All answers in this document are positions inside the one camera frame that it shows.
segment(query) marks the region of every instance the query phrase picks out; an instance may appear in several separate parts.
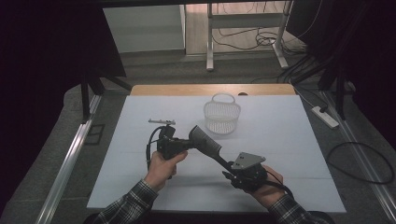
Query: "black curtain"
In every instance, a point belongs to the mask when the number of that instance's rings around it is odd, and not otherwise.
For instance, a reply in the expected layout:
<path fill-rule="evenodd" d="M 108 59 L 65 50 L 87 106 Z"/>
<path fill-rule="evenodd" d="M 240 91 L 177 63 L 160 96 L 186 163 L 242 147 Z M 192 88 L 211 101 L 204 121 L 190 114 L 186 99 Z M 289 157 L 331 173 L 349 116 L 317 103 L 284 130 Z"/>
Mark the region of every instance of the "black curtain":
<path fill-rule="evenodd" d="M 83 73 L 125 73 L 100 7 L 43 0 L 0 5 L 3 211 L 59 118 L 64 93 Z"/>
<path fill-rule="evenodd" d="M 396 148 L 396 1 L 374 1 L 347 48 L 355 103 Z"/>

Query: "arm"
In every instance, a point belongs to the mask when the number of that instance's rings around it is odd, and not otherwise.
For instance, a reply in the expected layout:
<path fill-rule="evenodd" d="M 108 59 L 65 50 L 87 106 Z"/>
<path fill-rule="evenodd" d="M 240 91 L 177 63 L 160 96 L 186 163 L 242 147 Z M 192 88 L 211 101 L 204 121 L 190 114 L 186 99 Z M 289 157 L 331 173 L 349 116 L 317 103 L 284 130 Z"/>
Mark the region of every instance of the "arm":
<path fill-rule="evenodd" d="M 283 176 L 273 170 L 271 167 L 264 166 L 268 172 L 268 180 L 283 183 Z M 279 224 L 298 224 L 313 223 L 327 224 L 325 220 L 314 217 L 306 212 L 297 202 L 295 202 L 285 191 L 272 186 L 262 186 L 253 193 L 249 193 L 262 206 L 268 209 L 268 212 L 276 218 Z"/>
<path fill-rule="evenodd" d="M 139 181 L 127 194 L 109 205 L 93 221 L 99 223 L 137 223 L 151 208 L 158 191 L 165 186 L 169 176 L 175 175 L 177 163 L 187 157 L 184 151 L 169 161 L 161 153 L 152 153 L 150 167 L 146 177 Z"/>

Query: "table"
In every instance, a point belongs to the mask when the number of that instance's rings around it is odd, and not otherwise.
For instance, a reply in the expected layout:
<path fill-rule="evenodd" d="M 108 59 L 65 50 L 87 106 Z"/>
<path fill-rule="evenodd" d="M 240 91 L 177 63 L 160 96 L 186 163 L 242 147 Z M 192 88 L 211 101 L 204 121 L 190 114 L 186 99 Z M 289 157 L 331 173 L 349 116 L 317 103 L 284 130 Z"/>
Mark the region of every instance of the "table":
<path fill-rule="evenodd" d="M 256 14 L 227 14 L 215 15 L 212 13 L 212 4 L 207 4 L 207 47 L 206 47 L 206 70 L 213 71 L 213 29 L 222 28 L 252 28 L 252 27 L 279 27 L 276 40 L 272 41 L 272 48 L 282 69 L 288 68 L 288 63 L 283 55 L 281 42 L 283 33 L 288 23 L 292 1 L 286 1 L 283 13 L 256 13 Z"/>
<path fill-rule="evenodd" d="M 65 6 L 100 6 L 100 7 L 148 7 L 148 6 L 169 6 L 187 4 L 206 4 L 206 3 L 236 3 L 251 2 L 250 0 L 58 0 Z"/>
<path fill-rule="evenodd" d="M 285 176 L 285 184 L 306 209 L 345 212 L 302 102 L 288 84 L 136 86 L 123 106 L 88 207 L 106 207 L 144 177 L 147 167 L 142 148 L 156 127 L 148 119 L 176 117 L 175 136 L 186 139 L 195 124 L 204 130 L 203 105 L 218 91 L 249 95 L 235 96 L 243 111 L 235 132 L 208 134 L 223 146 L 220 155 L 226 161 L 234 160 L 240 148 L 265 154 L 266 164 Z M 178 175 L 168 181 L 153 209 L 260 212 L 262 207 L 234 189 L 221 170 L 216 162 L 191 149 L 188 162 L 178 165 Z"/>

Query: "handle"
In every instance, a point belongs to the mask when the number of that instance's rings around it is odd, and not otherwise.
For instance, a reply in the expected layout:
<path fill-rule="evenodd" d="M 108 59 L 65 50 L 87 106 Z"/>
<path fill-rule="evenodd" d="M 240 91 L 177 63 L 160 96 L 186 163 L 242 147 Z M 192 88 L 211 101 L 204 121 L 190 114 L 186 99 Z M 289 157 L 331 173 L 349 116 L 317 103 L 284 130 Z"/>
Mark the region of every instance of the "handle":
<path fill-rule="evenodd" d="M 214 95 L 212 96 L 212 101 L 213 101 L 213 102 L 220 102 L 220 101 L 215 101 L 215 97 L 218 96 L 218 95 L 228 95 L 228 96 L 230 96 L 230 97 L 233 98 L 233 101 L 232 101 L 231 103 L 229 103 L 229 104 L 235 103 L 235 98 L 234 98 L 230 93 L 228 93 L 228 92 L 218 92 L 218 93 L 214 94 Z"/>

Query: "gray floor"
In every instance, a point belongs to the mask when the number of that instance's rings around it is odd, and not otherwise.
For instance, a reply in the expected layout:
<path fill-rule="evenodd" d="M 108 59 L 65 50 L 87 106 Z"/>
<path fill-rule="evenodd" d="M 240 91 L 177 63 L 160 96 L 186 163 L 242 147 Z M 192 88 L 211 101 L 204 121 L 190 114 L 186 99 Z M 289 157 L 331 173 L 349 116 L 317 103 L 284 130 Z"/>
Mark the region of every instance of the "gray floor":
<path fill-rule="evenodd" d="M 295 63 L 300 58 L 301 56 L 290 56 L 288 62 Z M 205 70 L 204 55 L 186 57 L 179 51 L 124 54 L 122 60 L 128 76 L 123 80 L 133 85 L 251 83 L 258 77 L 267 78 L 256 80 L 254 83 L 274 83 L 276 79 L 271 77 L 282 71 L 274 54 L 263 52 L 215 55 L 215 71 L 211 73 Z M 311 77 L 301 85 L 317 92 L 318 79 L 318 76 Z M 116 127 L 123 99 L 129 94 L 128 91 L 107 80 L 104 80 L 104 84 L 108 91 L 104 94 L 93 120 L 93 125 L 106 125 L 103 136 L 100 144 L 96 145 L 95 143 L 99 141 L 96 135 L 87 138 L 86 143 L 89 144 L 86 144 L 80 152 L 75 172 L 70 177 L 52 223 L 81 223 L 88 214 L 96 212 L 86 209 L 86 204 Z M 321 104 L 312 93 L 307 91 L 301 93 L 311 104 Z M 329 129 L 309 111 L 309 104 L 304 103 L 304 106 L 323 155 L 327 155 L 335 145 L 346 141 L 339 129 Z M 386 155 L 391 163 L 395 163 L 395 150 L 363 116 L 350 96 L 346 97 L 345 107 L 347 122 L 358 140 L 375 147 Z M 62 114 L 34 165 L 7 204 L 0 219 L 1 224 L 35 222 L 80 121 L 81 102 L 79 86 L 77 86 L 65 94 Z M 369 152 L 368 154 L 377 171 L 383 176 L 389 175 L 384 163 L 374 154 Z M 361 175 L 361 168 L 347 148 L 334 153 L 332 160 L 349 172 Z M 330 170 L 347 210 L 346 214 L 331 214 L 336 223 L 389 223 L 369 184 L 346 177 L 332 167 Z M 389 190 L 393 197 L 396 197 L 394 181 L 389 184 Z"/>

